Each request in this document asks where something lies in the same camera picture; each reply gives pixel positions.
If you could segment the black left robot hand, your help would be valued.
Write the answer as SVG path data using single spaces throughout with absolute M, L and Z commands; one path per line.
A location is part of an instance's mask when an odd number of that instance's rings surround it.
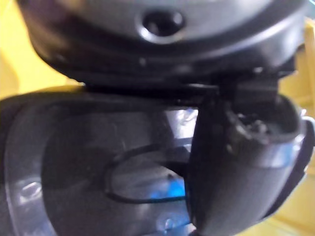
M 279 208 L 303 175 L 309 122 L 279 94 L 302 43 L 305 0 L 20 0 L 56 71 L 133 95 L 201 104 L 187 204 L 203 236 L 235 235 Z

